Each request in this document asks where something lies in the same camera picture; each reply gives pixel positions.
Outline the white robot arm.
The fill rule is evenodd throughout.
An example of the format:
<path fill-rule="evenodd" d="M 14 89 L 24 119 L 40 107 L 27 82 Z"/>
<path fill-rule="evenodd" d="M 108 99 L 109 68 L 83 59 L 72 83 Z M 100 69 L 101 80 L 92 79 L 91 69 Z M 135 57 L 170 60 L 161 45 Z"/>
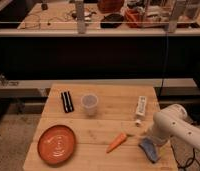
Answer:
<path fill-rule="evenodd" d="M 171 136 L 176 136 L 200 151 L 200 129 L 188 124 L 186 118 L 187 111 L 182 105 L 170 105 L 153 115 L 147 137 L 163 146 Z"/>

